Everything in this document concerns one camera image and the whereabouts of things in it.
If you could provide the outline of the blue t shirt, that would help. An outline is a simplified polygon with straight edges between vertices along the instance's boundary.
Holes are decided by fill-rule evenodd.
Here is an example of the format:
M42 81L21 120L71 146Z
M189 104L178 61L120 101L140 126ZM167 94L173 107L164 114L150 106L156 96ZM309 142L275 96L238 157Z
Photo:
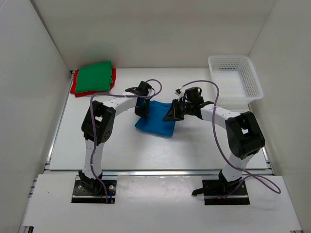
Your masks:
M162 137L172 137L175 127L174 121L163 121L164 116L171 107L170 103L151 101L149 115L141 117L135 124L135 128L144 132Z

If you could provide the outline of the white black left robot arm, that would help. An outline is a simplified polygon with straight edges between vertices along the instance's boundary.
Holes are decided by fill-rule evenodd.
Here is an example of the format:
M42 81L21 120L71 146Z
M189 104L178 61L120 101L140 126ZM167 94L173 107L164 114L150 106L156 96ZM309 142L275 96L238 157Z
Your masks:
M100 92L91 96L81 126L86 143L85 163L78 172L88 193L108 196L102 180L102 157L104 145L112 135L115 118L131 108L140 117L148 116L150 100L157 94L149 82L141 81L137 87L127 88L121 95Z

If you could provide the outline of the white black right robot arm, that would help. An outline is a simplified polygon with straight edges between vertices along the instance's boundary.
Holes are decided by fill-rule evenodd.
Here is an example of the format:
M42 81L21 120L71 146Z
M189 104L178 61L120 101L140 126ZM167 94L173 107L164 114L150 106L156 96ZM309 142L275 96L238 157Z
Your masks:
M212 123L226 130L231 151L225 167L218 175L218 190L230 194L239 184L242 173L250 159L265 145L265 139L253 113L237 113L217 106L215 102L204 101L199 87L185 91L176 90L178 98L172 101L163 121L182 121L186 115Z

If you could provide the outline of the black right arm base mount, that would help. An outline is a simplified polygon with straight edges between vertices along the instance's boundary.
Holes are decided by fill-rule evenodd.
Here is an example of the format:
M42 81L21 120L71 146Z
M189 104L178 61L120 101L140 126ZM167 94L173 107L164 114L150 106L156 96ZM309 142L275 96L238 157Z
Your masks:
M245 181L242 178L229 186L219 179L202 180L202 187L193 190L192 196L203 194L205 205L249 205L250 200Z

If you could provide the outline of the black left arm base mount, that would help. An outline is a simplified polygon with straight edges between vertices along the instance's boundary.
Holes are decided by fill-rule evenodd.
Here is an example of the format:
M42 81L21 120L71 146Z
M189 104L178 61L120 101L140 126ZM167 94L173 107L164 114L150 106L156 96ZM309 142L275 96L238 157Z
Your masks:
M114 204L116 202L117 180L109 178L102 180L106 192L101 183L91 188L79 176L76 176L71 203Z

